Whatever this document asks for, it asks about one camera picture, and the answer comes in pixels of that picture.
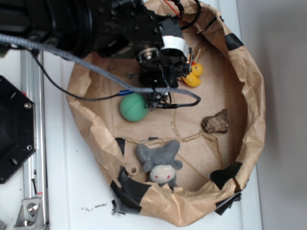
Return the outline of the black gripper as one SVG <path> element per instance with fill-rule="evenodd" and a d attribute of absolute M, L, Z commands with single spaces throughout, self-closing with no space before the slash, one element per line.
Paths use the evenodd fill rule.
<path fill-rule="evenodd" d="M 93 51 L 103 58 L 135 59 L 142 67 L 139 82 L 152 91 L 147 94 L 149 108 L 175 109 L 191 104 L 166 102 L 167 92 L 158 88 L 177 88 L 178 78 L 191 72 L 193 52 L 184 40 L 179 20 L 184 7 L 175 0 L 175 16 L 158 15 L 142 0 L 94 0 L 93 23 L 98 31 Z"/>

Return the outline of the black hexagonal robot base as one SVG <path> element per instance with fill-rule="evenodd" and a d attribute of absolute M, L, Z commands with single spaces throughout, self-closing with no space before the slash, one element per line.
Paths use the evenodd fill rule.
<path fill-rule="evenodd" d="M 0 77 L 0 183 L 5 184 L 35 151 L 35 104 Z"/>

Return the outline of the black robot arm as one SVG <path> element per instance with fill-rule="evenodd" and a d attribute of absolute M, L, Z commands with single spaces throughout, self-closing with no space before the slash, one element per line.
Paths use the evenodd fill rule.
<path fill-rule="evenodd" d="M 135 59 L 148 87 L 150 108 L 174 109 L 163 88 L 191 72 L 193 53 L 179 18 L 158 15 L 141 0 L 3 0 L 0 33 L 45 44 L 83 58 Z"/>

